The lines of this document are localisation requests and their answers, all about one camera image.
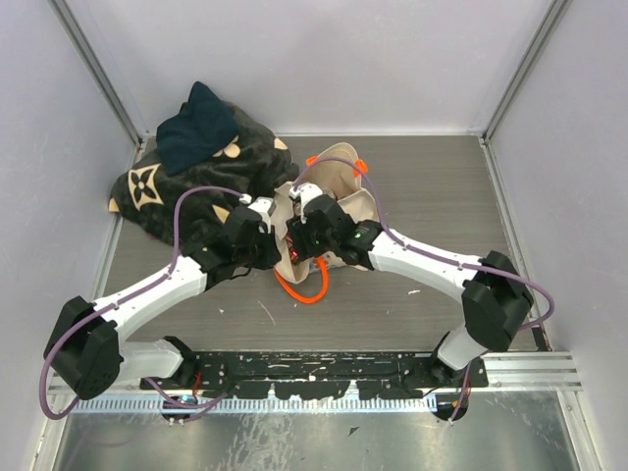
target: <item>orange bag handle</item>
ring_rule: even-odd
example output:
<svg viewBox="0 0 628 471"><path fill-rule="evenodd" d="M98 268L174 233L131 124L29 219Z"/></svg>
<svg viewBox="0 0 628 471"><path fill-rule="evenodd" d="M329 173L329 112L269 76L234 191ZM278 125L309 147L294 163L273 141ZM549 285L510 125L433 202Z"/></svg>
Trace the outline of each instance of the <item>orange bag handle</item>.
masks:
<svg viewBox="0 0 628 471"><path fill-rule="evenodd" d="M296 292L288 284L288 282L284 280L284 277L282 277L279 274L279 272L275 270L275 276L277 277L277 280L279 281L280 285L284 287L284 289L288 292L290 296L292 296L294 299L304 304L314 304L315 302L320 301L321 299L323 299L323 297L327 293L327 288L330 287L330 275L327 271L327 264L325 263L325 259L323 257L318 257L315 259L315 262L318 265L318 267L321 269L321 275L323 276L323 285L321 286L321 290L318 291L318 294L312 297L305 297L299 294L298 292Z"/></svg>

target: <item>beige bag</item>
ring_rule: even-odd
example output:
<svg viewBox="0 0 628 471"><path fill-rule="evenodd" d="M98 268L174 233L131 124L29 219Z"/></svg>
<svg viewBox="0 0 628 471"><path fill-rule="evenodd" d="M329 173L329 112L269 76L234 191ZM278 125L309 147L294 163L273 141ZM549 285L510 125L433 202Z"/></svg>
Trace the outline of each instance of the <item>beige bag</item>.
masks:
<svg viewBox="0 0 628 471"><path fill-rule="evenodd" d="M353 146L346 142L333 145L319 155L321 159L325 157L341 157L352 163L359 159ZM362 188L362 176L358 175L356 177L354 170L343 162L320 163L305 174L304 181L318 185L323 191L331 190L336 196L340 207L351 216L354 222L357 223L366 219L379 221L373 195L365 188ZM271 222L275 227L277 247L282 254L282 260L275 265L275 268L285 280L293 284L299 284L307 278L310 272L310 261L303 261L296 265L290 262L288 242L286 240L288 234L286 221L294 216L292 200L288 196L288 190L291 185L292 182L287 182L275 190L276 208L271 217ZM331 267L345 265L332 252L326 253L324 257Z"/></svg>

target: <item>black mounting plate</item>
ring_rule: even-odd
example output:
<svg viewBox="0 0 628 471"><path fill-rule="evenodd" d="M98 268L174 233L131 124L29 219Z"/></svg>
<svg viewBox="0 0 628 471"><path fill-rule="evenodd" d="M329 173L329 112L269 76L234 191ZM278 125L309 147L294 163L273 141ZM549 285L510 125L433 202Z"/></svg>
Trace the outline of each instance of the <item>black mounting plate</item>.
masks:
<svg viewBox="0 0 628 471"><path fill-rule="evenodd" d="M359 398L368 400L423 397L421 389L459 388L462 379L441 385L430 374L431 352L412 351L196 351L196 371L201 373L199 393L216 397L228 393L241 399L268 397L271 385L279 399L298 395L303 400L343 397L351 381ZM160 380L165 390L189 390L173 380ZM489 385L484 361L471 363L472 388ZM143 390L151 387L141 381Z"/></svg>

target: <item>white wall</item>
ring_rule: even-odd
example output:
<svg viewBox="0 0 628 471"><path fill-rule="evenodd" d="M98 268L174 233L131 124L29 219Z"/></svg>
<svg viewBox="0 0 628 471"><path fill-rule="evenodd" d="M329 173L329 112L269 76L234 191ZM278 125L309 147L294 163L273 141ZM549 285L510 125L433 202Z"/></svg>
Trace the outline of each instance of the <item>white wall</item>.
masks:
<svg viewBox="0 0 628 471"><path fill-rule="evenodd" d="M614 469L628 466L628 3L571 4L495 150L550 322Z"/></svg>
<svg viewBox="0 0 628 471"><path fill-rule="evenodd" d="M136 125L194 80L279 132L483 131L550 0L70 0Z"/></svg>
<svg viewBox="0 0 628 471"><path fill-rule="evenodd" d="M37 381L63 303L90 296L132 143L45 1L0 14L0 466L26 469Z"/></svg>

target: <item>white scrap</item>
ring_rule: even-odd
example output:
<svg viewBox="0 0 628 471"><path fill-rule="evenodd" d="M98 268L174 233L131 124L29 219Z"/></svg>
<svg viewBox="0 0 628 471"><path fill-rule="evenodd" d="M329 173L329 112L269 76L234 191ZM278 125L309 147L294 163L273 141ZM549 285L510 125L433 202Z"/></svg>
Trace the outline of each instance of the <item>white scrap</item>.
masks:
<svg viewBox="0 0 628 471"><path fill-rule="evenodd" d="M264 309L266 311L266 314L268 314L268 317L271 318L271 321L273 321L273 325L276 326L277 324L275 323L275 319L273 319L273 316L270 313L270 311L268 309L266 309L266 306L264 304L262 304L262 301L257 301L257 302L259 302L259 305L262 306L262 309Z"/></svg>

